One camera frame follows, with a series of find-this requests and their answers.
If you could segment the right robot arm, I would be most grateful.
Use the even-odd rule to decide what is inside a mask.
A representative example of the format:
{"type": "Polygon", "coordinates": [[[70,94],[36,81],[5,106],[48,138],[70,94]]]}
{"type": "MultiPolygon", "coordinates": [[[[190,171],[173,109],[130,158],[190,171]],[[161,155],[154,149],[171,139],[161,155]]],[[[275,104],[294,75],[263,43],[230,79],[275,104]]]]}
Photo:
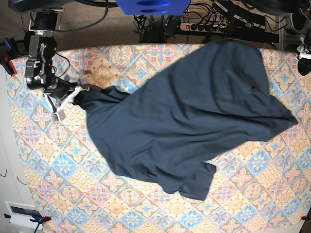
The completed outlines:
{"type": "Polygon", "coordinates": [[[52,113],[56,114],[67,103],[79,104],[76,99],[82,91],[101,91],[95,85],[79,85],[65,81],[56,74],[52,58],[56,55],[55,33],[58,15],[66,0],[10,0],[9,7],[18,13],[29,13],[29,28],[24,46],[28,53],[25,82],[30,90],[41,90],[52,113]]]}

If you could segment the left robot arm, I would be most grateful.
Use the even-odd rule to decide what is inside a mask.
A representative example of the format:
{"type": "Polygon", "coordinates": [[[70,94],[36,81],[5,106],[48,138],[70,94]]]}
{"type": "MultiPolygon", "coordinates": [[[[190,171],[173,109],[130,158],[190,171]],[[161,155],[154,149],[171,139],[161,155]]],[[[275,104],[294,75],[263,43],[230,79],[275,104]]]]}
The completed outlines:
{"type": "MultiPolygon", "coordinates": [[[[309,0],[243,0],[246,6],[252,6],[269,15],[286,17],[298,13],[308,22],[311,21],[311,2],[309,0]]],[[[306,76],[311,72],[311,27],[300,37],[297,47],[298,72],[306,76]]]]}

